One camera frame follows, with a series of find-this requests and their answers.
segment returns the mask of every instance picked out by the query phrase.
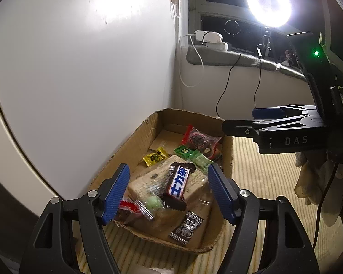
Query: window sill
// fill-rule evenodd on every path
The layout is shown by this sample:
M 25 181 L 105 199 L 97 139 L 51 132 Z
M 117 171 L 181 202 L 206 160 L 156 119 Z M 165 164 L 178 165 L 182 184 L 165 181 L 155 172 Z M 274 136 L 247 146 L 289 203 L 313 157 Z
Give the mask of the window sill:
M 203 65 L 206 66 L 232 66 L 239 57 L 239 53 L 235 51 L 213 50 L 205 47 L 204 45 L 196 45 L 196 49 L 203 60 Z M 187 61 L 192 65 L 201 65 L 201 61 L 191 45 L 188 46 Z M 260 60 L 255 56 L 242 54 L 239 62 L 236 65 L 260 68 Z M 276 64 L 274 62 L 262 59 L 262 69 L 267 71 L 279 71 L 284 75 L 298 78 L 307 82 L 303 74 L 290 67 L 281 65 L 280 63 Z

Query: yellow candy wrapper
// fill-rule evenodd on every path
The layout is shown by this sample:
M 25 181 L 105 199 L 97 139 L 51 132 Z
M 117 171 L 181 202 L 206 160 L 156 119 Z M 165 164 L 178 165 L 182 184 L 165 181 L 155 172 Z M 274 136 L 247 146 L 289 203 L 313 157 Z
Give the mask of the yellow candy wrapper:
M 169 154 L 165 151 L 163 147 L 158 147 L 156 152 L 150 153 L 143 157 L 143 160 L 147 164 L 148 167 L 165 160 L 167 157 L 169 157 Z

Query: red snack bag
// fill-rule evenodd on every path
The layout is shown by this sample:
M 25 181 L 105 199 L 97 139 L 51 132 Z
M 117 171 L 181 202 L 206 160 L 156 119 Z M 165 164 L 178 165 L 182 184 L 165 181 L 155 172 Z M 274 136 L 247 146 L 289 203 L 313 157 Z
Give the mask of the red snack bag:
M 214 160 L 219 153 L 217 150 L 217 143 L 221 138 L 222 137 L 212 137 L 202 133 L 189 124 L 181 144 L 186 145 L 191 149 L 198 149 L 205 157 Z

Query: tatami mat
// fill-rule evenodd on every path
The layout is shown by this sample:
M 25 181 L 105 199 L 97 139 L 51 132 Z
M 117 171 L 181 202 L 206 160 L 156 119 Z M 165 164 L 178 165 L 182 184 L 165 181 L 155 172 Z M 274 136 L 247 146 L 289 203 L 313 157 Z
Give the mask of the tatami mat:
M 249 138 L 235 137 L 231 177 L 240 188 L 249 189 L 257 197 L 275 199 L 286 196 L 295 208 L 311 241 L 314 238 L 316 206 L 306 206 L 303 199 L 294 194 L 300 169 L 295 167 L 295 154 L 258 153 L 257 145 Z M 249 273 L 258 269 L 264 240 L 265 221 L 260 221 L 257 240 Z M 193 255 L 156 245 L 133 236 L 123 228 L 110 223 L 104 228 L 110 249 L 122 274 L 127 274 L 130 264 L 145 267 L 174 268 L 178 274 L 215 274 L 229 246 L 234 227 L 227 224 L 221 238 L 209 253 Z M 315 254 L 320 269 L 331 264 L 343 250 L 343 226 L 340 218 L 330 228 L 320 222 L 320 233 Z M 90 273 L 84 249 L 78 253 L 80 270 Z

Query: blue gripper pad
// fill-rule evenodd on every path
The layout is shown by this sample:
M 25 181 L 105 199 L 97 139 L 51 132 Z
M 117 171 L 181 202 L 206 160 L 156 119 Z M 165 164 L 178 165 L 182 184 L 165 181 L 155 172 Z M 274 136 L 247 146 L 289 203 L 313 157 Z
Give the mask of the blue gripper pad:
M 129 167 L 121 163 L 110 179 L 103 181 L 98 191 L 104 201 L 103 225 L 114 219 L 130 179 Z
M 281 119 L 286 113 L 280 107 L 254 108 L 252 116 L 254 119 Z
M 209 166 L 207 178 L 223 218 L 227 219 L 232 225 L 235 225 L 238 217 L 235 214 L 237 207 L 234 206 L 238 206 L 238 195 L 233 190 L 226 176 L 222 173 L 218 164 L 212 163 Z

